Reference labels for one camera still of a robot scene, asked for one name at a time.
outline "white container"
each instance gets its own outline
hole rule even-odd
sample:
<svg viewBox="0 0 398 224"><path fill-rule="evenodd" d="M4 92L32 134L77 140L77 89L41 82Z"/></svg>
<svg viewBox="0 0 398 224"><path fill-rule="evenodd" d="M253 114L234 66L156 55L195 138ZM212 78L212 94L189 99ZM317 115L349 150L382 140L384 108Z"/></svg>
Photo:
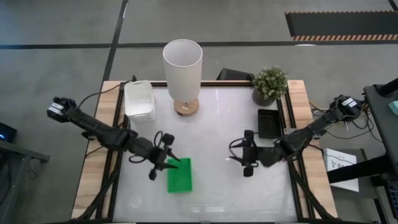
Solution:
<svg viewBox="0 0 398 224"><path fill-rule="evenodd" d="M124 113L135 123L151 122L156 119L155 97L150 81L125 84Z"/></svg>
<svg viewBox="0 0 398 224"><path fill-rule="evenodd" d="M192 40L173 40L163 49L169 95L182 103L199 96L203 51Z"/></svg>

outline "lamp shade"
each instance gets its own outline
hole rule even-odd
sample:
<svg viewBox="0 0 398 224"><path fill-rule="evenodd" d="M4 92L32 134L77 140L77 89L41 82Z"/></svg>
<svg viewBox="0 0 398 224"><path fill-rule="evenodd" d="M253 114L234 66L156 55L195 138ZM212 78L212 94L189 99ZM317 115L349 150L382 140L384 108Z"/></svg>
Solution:
<svg viewBox="0 0 398 224"><path fill-rule="evenodd" d="M163 49L164 69L170 96L182 103L199 96L203 51L192 40L173 40Z"/></svg>

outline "white lamp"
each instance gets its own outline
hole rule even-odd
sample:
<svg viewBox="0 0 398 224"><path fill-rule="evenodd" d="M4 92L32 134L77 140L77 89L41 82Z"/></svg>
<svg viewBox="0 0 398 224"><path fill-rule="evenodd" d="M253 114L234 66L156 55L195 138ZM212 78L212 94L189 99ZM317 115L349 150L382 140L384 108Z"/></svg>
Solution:
<svg viewBox="0 0 398 224"><path fill-rule="evenodd" d="M163 49L167 88L174 99L174 109L182 116L195 114L199 109L203 51L192 40L173 40Z"/></svg>

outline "potted plant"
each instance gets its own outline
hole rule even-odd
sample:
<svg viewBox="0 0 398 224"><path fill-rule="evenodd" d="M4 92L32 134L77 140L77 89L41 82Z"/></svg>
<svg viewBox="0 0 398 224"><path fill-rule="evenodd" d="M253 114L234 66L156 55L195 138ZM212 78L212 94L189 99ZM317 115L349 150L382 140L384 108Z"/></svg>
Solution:
<svg viewBox="0 0 398 224"><path fill-rule="evenodd" d="M262 68L254 75L252 98L259 106L269 106L287 90L287 73L279 67Z"/></svg>

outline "green leaves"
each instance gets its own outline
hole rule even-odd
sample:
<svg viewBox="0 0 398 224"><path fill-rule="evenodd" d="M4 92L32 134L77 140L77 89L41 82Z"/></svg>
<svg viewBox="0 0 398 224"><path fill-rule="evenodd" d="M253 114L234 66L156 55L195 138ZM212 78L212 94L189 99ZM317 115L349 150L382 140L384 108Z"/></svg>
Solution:
<svg viewBox="0 0 398 224"><path fill-rule="evenodd" d="M265 97L280 98L287 90L287 73L278 66L262 68L254 75L254 86Z"/></svg>

